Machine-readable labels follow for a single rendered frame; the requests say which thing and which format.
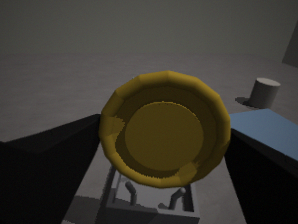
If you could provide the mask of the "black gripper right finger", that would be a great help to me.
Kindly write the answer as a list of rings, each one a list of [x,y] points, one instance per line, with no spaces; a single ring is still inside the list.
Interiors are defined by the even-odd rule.
[[[298,160],[233,128],[224,157],[247,224],[298,224]]]

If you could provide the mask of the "yellow round plate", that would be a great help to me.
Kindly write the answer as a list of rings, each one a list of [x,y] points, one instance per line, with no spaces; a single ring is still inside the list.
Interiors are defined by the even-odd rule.
[[[230,116],[199,78],[160,71],[117,88],[101,111],[98,136],[116,171],[155,188],[204,178],[230,144]]]

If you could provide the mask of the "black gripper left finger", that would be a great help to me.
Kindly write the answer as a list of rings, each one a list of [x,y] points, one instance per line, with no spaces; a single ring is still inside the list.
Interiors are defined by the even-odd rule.
[[[0,224],[62,224],[100,143],[100,117],[0,141]]]

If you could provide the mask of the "grey cylinder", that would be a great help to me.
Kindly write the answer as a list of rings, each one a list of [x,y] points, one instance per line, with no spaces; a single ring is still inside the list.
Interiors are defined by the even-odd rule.
[[[259,109],[270,109],[280,89],[280,83],[257,78],[249,97],[249,104]]]

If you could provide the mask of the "dark grey dish rack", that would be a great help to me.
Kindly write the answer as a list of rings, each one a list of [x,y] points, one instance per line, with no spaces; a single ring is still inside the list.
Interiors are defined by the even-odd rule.
[[[198,224],[195,182],[155,188],[115,172],[106,206],[107,224]]]

